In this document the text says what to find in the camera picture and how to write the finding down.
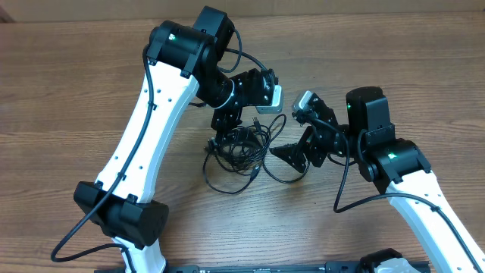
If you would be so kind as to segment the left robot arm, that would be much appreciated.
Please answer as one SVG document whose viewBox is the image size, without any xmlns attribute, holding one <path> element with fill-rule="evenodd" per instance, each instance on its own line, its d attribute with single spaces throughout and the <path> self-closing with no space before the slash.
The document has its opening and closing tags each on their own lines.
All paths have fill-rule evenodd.
<svg viewBox="0 0 485 273">
<path fill-rule="evenodd" d="M 214 109 L 212 127 L 224 134 L 253 106 L 261 114 L 283 107 L 273 71 L 230 76 L 218 67 L 235 27 L 227 14 L 204 7 L 196 22 L 166 20 L 154 28 L 142 53 L 145 78 L 139 99 L 113 156 L 93 182 L 80 182 L 74 201 L 122 252 L 126 272 L 162 272 L 158 239 L 168 207 L 154 201 L 156 179 L 171 137 L 194 98 Z"/>
</svg>

